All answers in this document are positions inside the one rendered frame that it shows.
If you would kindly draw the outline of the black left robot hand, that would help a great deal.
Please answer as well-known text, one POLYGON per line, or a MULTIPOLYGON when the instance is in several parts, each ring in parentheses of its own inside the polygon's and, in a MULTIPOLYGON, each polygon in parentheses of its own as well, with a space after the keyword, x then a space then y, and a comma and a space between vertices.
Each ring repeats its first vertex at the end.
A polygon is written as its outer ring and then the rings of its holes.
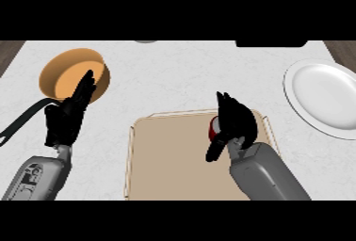
POLYGON ((82 125, 82 115, 96 90, 93 71, 88 70, 76 85, 73 94, 59 105, 47 105, 44 108, 47 136, 44 145, 72 146, 82 125))

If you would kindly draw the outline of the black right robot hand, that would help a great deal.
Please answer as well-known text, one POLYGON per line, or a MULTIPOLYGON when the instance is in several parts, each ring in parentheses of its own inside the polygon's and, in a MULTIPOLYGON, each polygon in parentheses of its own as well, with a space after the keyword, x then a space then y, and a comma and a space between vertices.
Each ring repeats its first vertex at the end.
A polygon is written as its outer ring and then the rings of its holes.
POLYGON ((217 92, 218 103, 218 130, 208 127, 209 146, 205 161, 218 160, 227 142, 242 138, 240 149, 245 150, 257 139, 257 122, 251 110, 224 92, 217 92))

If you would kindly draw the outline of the beige tray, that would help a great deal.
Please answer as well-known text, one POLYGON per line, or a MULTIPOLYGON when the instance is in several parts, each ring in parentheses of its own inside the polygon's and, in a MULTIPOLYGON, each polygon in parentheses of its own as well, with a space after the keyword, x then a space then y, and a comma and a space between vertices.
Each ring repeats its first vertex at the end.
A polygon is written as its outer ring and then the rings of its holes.
POLYGON ((128 201, 243 201, 229 155, 205 161, 214 109, 162 112, 130 127, 124 197, 128 201))

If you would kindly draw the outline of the white plate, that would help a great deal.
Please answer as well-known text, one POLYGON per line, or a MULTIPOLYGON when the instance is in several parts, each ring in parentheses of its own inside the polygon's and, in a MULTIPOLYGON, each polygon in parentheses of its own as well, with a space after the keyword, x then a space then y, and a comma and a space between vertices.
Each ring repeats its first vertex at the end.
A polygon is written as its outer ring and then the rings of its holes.
POLYGON ((305 123, 326 135, 356 140, 356 72, 328 60, 302 59, 286 69, 282 86, 305 123))

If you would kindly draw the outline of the black appliance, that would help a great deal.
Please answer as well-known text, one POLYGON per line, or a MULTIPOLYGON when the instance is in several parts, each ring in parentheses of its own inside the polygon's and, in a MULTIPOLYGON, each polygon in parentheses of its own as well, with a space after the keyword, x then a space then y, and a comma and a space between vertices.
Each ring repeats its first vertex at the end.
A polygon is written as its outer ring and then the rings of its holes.
POLYGON ((236 40, 236 47, 243 48, 298 48, 307 40, 236 40))

